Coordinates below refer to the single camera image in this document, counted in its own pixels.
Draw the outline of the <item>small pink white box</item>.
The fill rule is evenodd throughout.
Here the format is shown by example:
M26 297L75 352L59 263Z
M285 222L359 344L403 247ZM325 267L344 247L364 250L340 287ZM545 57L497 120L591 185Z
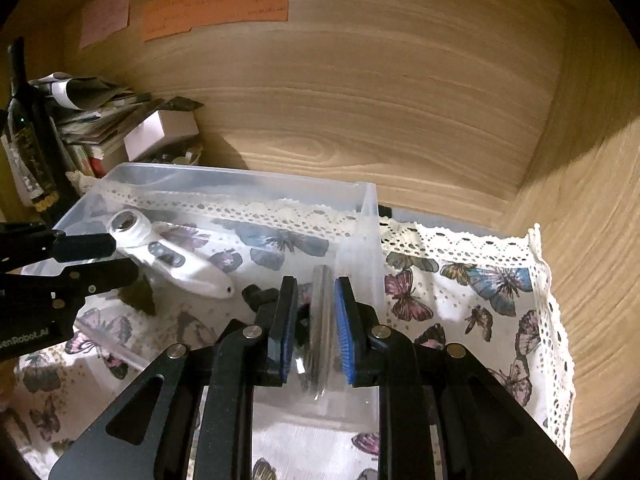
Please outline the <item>small pink white box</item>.
M124 137L128 160L135 162L160 148L200 133L192 112L157 110Z

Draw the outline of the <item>dark wine bottle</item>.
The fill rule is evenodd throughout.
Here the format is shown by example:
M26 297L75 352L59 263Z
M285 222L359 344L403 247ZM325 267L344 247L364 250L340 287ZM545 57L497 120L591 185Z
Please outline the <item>dark wine bottle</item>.
M26 76L25 41L17 37L8 47L10 99L8 141L36 213L55 226L78 200L67 179L63 153L43 96Z

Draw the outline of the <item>clear plastic storage box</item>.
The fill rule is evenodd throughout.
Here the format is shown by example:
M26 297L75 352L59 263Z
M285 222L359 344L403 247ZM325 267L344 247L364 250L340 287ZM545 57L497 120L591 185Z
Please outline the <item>clear plastic storage box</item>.
M163 238L213 263L236 289L278 287L296 279L299 293L325 264L334 278L347 276L356 297L382 302L382 249L378 196L371 183L204 167L123 164L112 170L58 222L67 234L98 234L123 209L145 214ZM112 292L90 298L74 335L84 333L136 371L174 342L211 344L230 320L250 322L240 295L212 299L183 290L148 266L152 313L137 311ZM256 399L309 425L362 428L378 418L378 395L346 384L333 329L332 370L323 396L314 400L296 372L288 383Z

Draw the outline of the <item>stack of books and papers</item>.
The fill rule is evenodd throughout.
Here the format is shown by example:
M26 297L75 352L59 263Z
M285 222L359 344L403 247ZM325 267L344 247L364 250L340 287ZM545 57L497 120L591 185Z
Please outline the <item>stack of books and papers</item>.
M43 96L74 169L87 177L102 178L116 166L130 162L124 137L157 110L182 110L195 117L203 107L184 96L156 98L150 92L135 92L97 76L56 72L29 83ZM163 150L191 139L169 144L136 162L156 159Z

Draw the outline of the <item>white handheld magnifier device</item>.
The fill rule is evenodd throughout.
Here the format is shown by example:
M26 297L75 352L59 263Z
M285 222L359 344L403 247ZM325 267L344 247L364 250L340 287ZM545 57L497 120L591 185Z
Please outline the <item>white handheld magnifier device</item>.
M149 218L137 209L123 209L107 221L117 250L148 266L175 286L198 296L229 299L232 279L213 263L163 238Z

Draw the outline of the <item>black usb-c dongle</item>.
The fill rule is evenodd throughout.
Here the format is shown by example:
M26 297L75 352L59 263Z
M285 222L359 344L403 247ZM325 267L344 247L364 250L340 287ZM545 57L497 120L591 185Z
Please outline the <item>black usb-c dongle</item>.
M279 298L276 288L261 289L255 284L250 284L242 290L242 298L255 313L256 325L268 327L272 324Z

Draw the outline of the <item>orange sticky note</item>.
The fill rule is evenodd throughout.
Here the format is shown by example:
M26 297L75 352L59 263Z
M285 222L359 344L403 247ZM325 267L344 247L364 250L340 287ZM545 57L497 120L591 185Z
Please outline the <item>orange sticky note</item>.
M143 6L144 42L209 25L285 22L290 0L151 0Z

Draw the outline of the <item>butterfly print lace cloth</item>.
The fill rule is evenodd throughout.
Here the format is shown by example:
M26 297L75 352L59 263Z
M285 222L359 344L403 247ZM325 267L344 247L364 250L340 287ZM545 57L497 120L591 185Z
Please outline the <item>butterfly print lace cloth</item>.
M524 266L489 262L489 238L460 252L462 233L422 224L386 222L385 316L418 344L467 346L542 427L560 450L570 446L575 389L559 307L544 288L540 233L508 244ZM10 445L47 478L58 458L90 422L136 378L84 333L24 356L1 409ZM288 422L274 406L257 412L252 475L256 479L372 479L378 436Z

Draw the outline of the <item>pink sticky note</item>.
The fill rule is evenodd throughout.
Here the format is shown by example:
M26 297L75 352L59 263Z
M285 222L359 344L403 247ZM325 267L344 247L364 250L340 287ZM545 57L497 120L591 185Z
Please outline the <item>pink sticky note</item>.
M81 12L79 49L128 27L130 0L93 0Z

